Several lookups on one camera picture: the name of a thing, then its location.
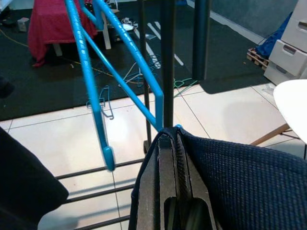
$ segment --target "black carpet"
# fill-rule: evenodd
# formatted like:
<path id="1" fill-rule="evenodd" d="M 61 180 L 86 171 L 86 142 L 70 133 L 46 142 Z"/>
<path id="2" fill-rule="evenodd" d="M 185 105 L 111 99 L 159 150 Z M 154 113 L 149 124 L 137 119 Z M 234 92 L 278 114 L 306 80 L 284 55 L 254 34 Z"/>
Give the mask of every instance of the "black carpet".
<path id="1" fill-rule="evenodd" d="M 155 21 L 159 22 L 159 1 L 146 1 L 145 6 L 146 21 L 153 25 Z M 119 9 L 120 17 L 130 17 L 138 21 L 137 2 L 120 3 Z M 31 10 L 11 12 L 13 19 L 30 15 Z M 175 78 L 180 81 L 191 77 L 193 9 L 189 6 L 178 7 L 177 15 L 180 16 L 177 17 L 176 24 L 176 54 L 185 64 L 180 66 L 175 61 Z M 26 33 L 18 33 L 15 28 L 3 26 L 1 29 L 9 37 L 26 44 Z M 149 27 L 146 32 L 153 34 Z M 138 44 L 139 40 L 135 34 L 131 37 Z M 130 53 L 123 43 L 114 43 L 111 50 L 104 50 L 102 39 L 102 35 L 99 34 L 95 41 L 119 74 L 125 75 L 134 62 Z M 158 38 L 147 40 L 147 43 L 155 54 L 161 53 Z M 208 80 L 201 82 L 204 90 L 216 93 L 266 83 L 263 71 L 246 60 L 246 50 L 254 45 L 227 26 L 211 20 Z M 56 57 L 51 48 L 46 56 L 46 64 L 35 69 L 32 67 L 34 61 L 28 48 L 10 41 L 1 33 L 0 47 L 0 76 L 7 78 L 15 86 L 13 94 L 0 101 L 0 120 L 81 106 L 88 101 L 80 65 Z M 78 61 L 75 44 L 64 44 L 61 48 L 64 58 Z M 93 50 L 89 50 L 93 67 L 107 72 Z M 153 72 L 163 87 L 161 71 L 155 69 Z M 125 92 L 112 77 L 97 71 L 95 74 L 99 89 L 109 85 L 111 100 L 126 97 Z M 138 88 L 137 84 L 130 84 L 130 87 L 136 94 L 143 93 L 143 88 Z"/>

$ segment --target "red blanket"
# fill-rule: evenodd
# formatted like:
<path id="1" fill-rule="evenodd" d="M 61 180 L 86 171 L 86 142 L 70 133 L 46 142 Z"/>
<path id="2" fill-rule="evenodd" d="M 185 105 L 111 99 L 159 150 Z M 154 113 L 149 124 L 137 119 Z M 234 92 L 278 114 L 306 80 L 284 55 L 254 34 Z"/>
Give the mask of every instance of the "red blanket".
<path id="1" fill-rule="evenodd" d="M 93 37 L 97 34 L 94 24 L 80 13 L 80 5 L 75 0 L 83 27 Z M 68 19 L 64 0 L 35 0 L 28 33 L 29 49 L 36 58 L 35 67 L 45 62 L 48 44 L 72 43 L 74 37 Z"/>

